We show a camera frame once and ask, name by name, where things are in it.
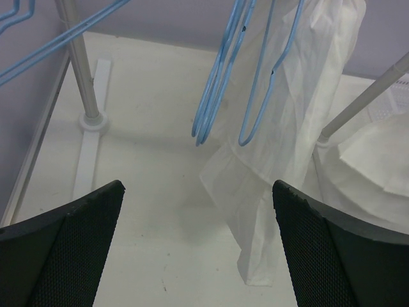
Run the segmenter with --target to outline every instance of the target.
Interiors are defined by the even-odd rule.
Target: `white floor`
[[[296,306],[283,253],[272,288],[243,284],[238,246],[199,181],[217,146],[196,148],[190,129],[214,53],[85,37],[91,67],[114,60],[95,187],[127,188],[95,306]],[[70,201],[81,111],[70,68],[17,221]]]

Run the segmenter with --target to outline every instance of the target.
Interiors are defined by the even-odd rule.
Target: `metal pole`
[[[339,113],[327,126],[322,129],[320,141],[325,142],[338,131],[343,125],[350,121],[363,108],[370,104],[376,97],[381,95],[389,86],[409,70],[409,52],[398,62],[392,65],[382,76],[360,94],[348,107]]]
[[[79,23],[80,19],[75,0],[56,0],[56,6],[66,30]],[[89,120],[89,124],[97,125],[101,120],[101,116],[96,104],[93,80],[82,35],[68,44],[68,52],[70,53],[72,68],[84,104],[86,118]]]

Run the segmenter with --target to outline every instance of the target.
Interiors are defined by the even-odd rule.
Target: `gray pole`
[[[382,76],[360,94],[348,107],[339,113],[327,126],[322,129],[320,141],[326,142],[339,128],[345,125],[363,108],[370,104],[376,97],[381,95],[389,86],[409,70],[409,52],[406,53],[396,64],[393,64]]]
[[[56,6],[66,30],[79,23],[75,0],[56,0]],[[96,104],[93,80],[82,35],[68,44],[68,52],[70,53],[72,68],[84,104],[86,119],[88,124],[97,125],[101,120],[101,116]]]

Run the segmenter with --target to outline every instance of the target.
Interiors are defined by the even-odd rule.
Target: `white cloth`
[[[409,113],[371,123],[341,143],[341,160],[382,188],[409,197]]]
[[[294,44],[278,69],[274,93],[253,140],[238,145],[271,0],[259,0],[237,57],[212,135],[221,149],[201,180],[242,249],[238,270],[248,285],[271,285],[281,243],[272,205],[277,179],[300,188],[325,124],[344,64],[357,39],[364,0],[306,0]],[[254,96],[255,119],[272,65],[289,35],[297,0],[277,0]]]

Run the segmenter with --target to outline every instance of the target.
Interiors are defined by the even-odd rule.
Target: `gray wall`
[[[78,1],[83,16],[111,0]],[[95,27],[113,35],[216,48],[233,0],[132,0]],[[380,75],[409,51],[409,0],[367,0],[346,72]]]
[[[11,8],[11,0],[0,1],[0,12]],[[57,36],[59,25],[54,1],[37,1],[36,13],[31,19],[0,36],[0,70]],[[57,52],[0,87],[0,220],[62,60],[63,52]]]

